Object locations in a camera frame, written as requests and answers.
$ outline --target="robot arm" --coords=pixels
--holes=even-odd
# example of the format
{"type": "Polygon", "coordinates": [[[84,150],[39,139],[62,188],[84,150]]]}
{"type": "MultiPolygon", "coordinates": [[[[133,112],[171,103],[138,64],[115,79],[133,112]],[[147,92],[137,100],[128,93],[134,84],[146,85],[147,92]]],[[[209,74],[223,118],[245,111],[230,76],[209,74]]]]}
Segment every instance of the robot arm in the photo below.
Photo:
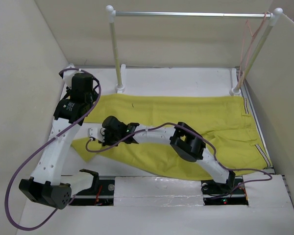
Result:
{"type": "MultiPolygon", "coordinates": [[[[69,203],[72,195],[85,189],[94,192],[98,189],[99,176],[97,172],[83,169],[73,176],[61,176],[68,150],[83,120],[58,136],[58,133],[84,116],[98,98],[98,94],[93,89],[93,79],[91,74],[74,72],[70,72],[70,76],[64,77],[68,85],[68,93],[56,107],[49,136],[49,140],[53,138],[56,140],[44,149],[30,178],[22,179],[19,184],[19,189],[33,202],[63,209],[69,203]]],[[[183,122],[179,122],[178,125],[195,132],[183,122]]],[[[229,193],[232,190],[235,179],[234,172],[222,168],[200,138],[178,127],[162,127],[148,131],[149,128],[151,127],[139,123],[126,125],[110,116],[106,118],[102,126],[91,128],[89,136],[98,139],[105,146],[116,144],[135,131],[146,130],[126,138],[123,142],[127,144],[150,142],[170,145],[182,159],[199,164],[212,176],[213,180],[208,184],[209,187],[217,187],[221,189],[221,193],[229,193]]]]}
{"type": "MultiPolygon", "coordinates": [[[[178,125],[197,133],[183,122],[179,122],[178,125]]],[[[116,117],[109,116],[103,122],[102,127],[97,126],[89,129],[88,135],[91,138],[98,139],[105,146],[115,144],[130,133],[146,130],[127,138],[123,142],[127,144],[159,143],[170,145],[182,159],[200,165],[212,176],[213,181],[210,182],[210,186],[220,188],[223,193],[231,191],[235,173],[222,168],[201,139],[178,127],[162,127],[148,131],[150,128],[152,126],[139,123],[126,125],[116,117]]]]}

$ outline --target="yellow cloth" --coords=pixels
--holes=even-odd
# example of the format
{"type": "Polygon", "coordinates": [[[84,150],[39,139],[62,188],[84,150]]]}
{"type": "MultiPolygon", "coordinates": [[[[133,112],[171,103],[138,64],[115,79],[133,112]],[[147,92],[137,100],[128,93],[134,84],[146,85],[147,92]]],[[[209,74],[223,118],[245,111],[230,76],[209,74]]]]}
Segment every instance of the yellow cloth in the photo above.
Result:
{"type": "MultiPolygon", "coordinates": [[[[126,124],[138,122],[158,126],[164,122],[182,121],[216,147],[217,158],[225,166],[263,169],[271,162],[268,160],[269,164],[266,163],[266,156],[261,154],[264,147],[254,118],[248,113],[246,99],[237,96],[154,97],[112,94],[100,98],[85,122],[102,123],[110,115],[126,124]]],[[[94,157],[94,153],[85,149],[87,140],[83,138],[72,143],[85,161],[94,157]]],[[[100,145],[94,141],[89,144],[89,148],[97,150],[100,145]]],[[[186,180],[211,179],[199,165],[181,159],[168,145],[121,143],[101,155],[161,176],[186,180]]]]}

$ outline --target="vertical pole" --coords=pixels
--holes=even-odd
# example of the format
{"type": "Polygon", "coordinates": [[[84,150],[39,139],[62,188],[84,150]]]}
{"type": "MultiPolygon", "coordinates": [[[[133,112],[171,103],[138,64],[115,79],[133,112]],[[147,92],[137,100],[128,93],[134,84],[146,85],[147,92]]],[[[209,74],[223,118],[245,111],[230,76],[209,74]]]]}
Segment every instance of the vertical pole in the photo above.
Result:
{"type": "MultiPolygon", "coordinates": [[[[278,21],[279,17],[282,14],[283,14],[283,10],[281,8],[276,8],[273,11],[273,15],[269,20],[269,24],[268,24],[266,30],[264,31],[264,34],[262,35],[260,41],[258,42],[258,44],[257,44],[257,46],[256,46],[256,48],[255,48],[255,50],[253,52],[253,55],[251,56],[251,59],[250,59],[248,65],[246,66],[246,68],[244,70],[244,75],[243,75],[243,78],[242,78],[243,81],[246,79],[247,75],[249,74],[249,71],[250,71],[251,67],[253,66],[253,64],[254,64],[254,62],[255,62],[261,48],[263,47],[265,41],[267,40],[268,35],[270,34],[272,28],[275,26],[276,22],[278,21]]],[[[232,88],[232,90],[230,91],[231,95],[234,95],[234,94],[238,95],[238,94],[241,93],[241,91],[240,91],[241,87],[239,85],[240,80],[241,79],[239,79],[239,82],[236,85],[236,87],[232,88]]]]}
{"type": "Polygon", "coordinates": [[[113,49],[114,63],[115,63],[116,73],[117,73],[117,80],[118,80],[117,90],[124,90],[124,85],[122,84],[122,78],[121,78],[121,69],[120,69],[119,54],[118,54],[118,47],[117,47],[116,30],[114,27],[114,18],[116,16],[116,11],[113,9],[113,6],[110,6],[110,5],[106,6],[106,11],[109,14],[112,49],[113,49]]]}

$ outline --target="screw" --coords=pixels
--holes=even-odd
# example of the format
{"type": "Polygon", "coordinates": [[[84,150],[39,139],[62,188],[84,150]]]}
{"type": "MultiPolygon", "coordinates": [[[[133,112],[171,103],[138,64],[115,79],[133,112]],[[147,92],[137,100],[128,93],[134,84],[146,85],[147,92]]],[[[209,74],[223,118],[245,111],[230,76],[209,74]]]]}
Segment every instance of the screw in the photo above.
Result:
{"type": "Polygon", "coordinates": [[[208,184],[207,183],[203,183],[202,185],[201,185],[201,188],[202,188],[202,190],[208,190],[208,184]]]}
{"type": "Polygon", "coordinates": [[[108,190],[113,191],[114,190],[114,185],[113,184],[108,185],[108,190]]]}

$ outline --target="cardboard wall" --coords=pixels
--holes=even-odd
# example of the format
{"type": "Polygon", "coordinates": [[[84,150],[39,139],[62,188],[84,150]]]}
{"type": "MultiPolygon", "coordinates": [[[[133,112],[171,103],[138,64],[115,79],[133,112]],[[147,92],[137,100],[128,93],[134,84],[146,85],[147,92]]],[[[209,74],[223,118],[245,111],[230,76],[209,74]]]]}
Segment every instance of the cardboard wall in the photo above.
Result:
{"type": "Polygon", "coordinates": [[[276,173],[294,204],[294,22],[281,16],[247,78],[276,173]]]}
{"type": "MultiPolygon", "coordinates": [[[[16,229],[4,213],[7,184],[17,167],[47,138],[63,83],[57,75],[67,65],[33,0],[0,0],[0,235],[16,229]]],[[[21,172],[10,196],[20,221],[26,197],[18,190],[39,157],[21,172]]]]}
{"type": "MultiPolygon", "coordinates": [[[[69,62],[114,65],[106,5],[118,11],[262,13],[271,0],[36,0],[69,62]]],[[[261,20],[252,20],[253,29],[261,20]]],[[[245,19],[116,18],[119,58],[128,66],[233,67],[245,19]]]]}

